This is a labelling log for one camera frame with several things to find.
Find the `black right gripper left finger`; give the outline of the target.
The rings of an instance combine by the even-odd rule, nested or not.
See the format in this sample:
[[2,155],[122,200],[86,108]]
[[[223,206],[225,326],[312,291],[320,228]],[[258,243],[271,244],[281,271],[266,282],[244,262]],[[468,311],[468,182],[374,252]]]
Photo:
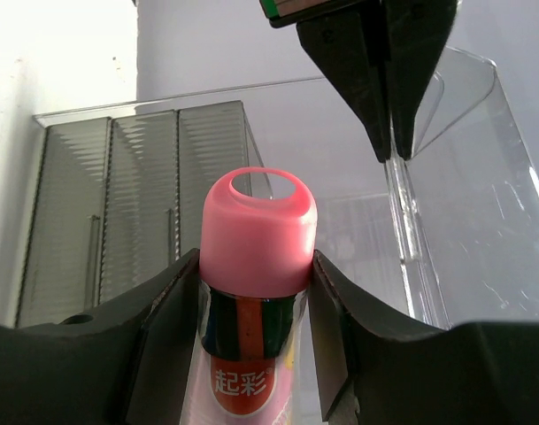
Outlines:
[[59,324],[0,326],[0,424],[175,424],[196,334],[198,252]]

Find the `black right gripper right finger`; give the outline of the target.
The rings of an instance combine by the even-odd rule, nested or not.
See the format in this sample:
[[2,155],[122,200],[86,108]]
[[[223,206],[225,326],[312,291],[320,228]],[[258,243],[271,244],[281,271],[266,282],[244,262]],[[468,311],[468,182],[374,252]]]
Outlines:
[[539,424],[539,322],[443,330],[385,304],[323,253],[309,314],[331,424]]

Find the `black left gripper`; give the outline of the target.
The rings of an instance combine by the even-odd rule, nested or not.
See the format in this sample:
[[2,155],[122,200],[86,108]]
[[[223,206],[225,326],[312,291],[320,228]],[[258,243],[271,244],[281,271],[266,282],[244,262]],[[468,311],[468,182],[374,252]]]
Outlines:
[[377,160],[384,163],[391,155],[389,109],[397,154],[409,159],[416,114],[450,36],[458,3],[260,0],[259,4],[271,27],[296,24],[303,50],[363,124]]

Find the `clear acrylic drawer organizer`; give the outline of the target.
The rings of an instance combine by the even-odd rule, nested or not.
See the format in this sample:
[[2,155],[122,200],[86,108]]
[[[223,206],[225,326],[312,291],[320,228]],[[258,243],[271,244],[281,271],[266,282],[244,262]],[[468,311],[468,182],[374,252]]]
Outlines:
[[496,64],[448,48],[409,158],[379,162],[322,77],[36,116],[17,327],[114,299],[199,246],[204,201],[317,204],[316,248],[438,328],[539,322],[539,176]]

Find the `pink-capped marker tube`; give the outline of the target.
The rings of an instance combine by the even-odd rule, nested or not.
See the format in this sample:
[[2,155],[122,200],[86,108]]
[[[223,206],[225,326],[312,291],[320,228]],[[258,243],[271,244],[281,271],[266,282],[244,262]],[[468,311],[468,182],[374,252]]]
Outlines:
[[239,168],[209,190],[181,423],[294,422],[317,217],[308,187],[279,169]]

